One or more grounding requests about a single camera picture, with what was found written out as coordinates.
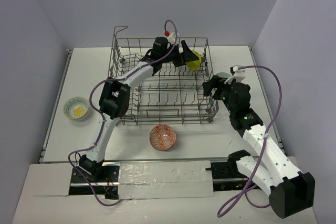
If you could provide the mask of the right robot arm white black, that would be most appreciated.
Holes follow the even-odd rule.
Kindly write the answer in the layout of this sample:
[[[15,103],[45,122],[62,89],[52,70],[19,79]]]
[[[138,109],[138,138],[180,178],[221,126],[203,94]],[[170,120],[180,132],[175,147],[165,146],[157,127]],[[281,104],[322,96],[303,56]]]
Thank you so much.
[[[259,156],[254,160],[246,150],[231,153],[227,161],[229,174],[244,175],[249,183],[260,188],[281,219],[312,207],[314,177],[294,165],[268,134],[263,121],[250,107],[250,86],[219,75],[202,86],[204,96],[223,102],[233,129]]]

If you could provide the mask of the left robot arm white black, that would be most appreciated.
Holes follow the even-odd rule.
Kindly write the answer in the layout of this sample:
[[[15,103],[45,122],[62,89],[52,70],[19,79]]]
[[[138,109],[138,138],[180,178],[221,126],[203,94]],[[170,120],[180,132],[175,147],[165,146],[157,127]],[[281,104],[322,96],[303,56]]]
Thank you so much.
[[[131,91],[159,72],[164,63],[172,63],[176,68],[186,65],[191,70],[196,70],[201,65],[199,53],[191,50],[185,40],[181,41],[181,46],[182,51],[170,39],[157,37],[153,47],[132,70],[119,79],[109,78],[104,81],[98,109],[102,116],[101,128],[97,139],[81,156],[78,165],[87,180],[94,182],[102,176],[107,145],[114,127],[129,109]]]

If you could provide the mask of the orange geometric patterned bowl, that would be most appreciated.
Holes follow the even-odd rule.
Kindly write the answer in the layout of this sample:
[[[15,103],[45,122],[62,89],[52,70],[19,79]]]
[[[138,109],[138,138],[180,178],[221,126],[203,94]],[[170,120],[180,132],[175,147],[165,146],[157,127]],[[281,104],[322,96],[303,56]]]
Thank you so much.
[[[176,131],[169,125],[156,125],[150,132],[151,146],[158,151],[168,151],[176,143]]]

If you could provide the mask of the white bowl yellow flower pattern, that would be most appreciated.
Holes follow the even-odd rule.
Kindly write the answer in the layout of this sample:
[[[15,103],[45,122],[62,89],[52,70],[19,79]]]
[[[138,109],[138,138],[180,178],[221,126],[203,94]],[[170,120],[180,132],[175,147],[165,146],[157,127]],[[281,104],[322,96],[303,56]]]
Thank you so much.
[[[84,97],[73,97],[65,102],[62,110],[66,118],[83,121],[89,115],[90,104]]]

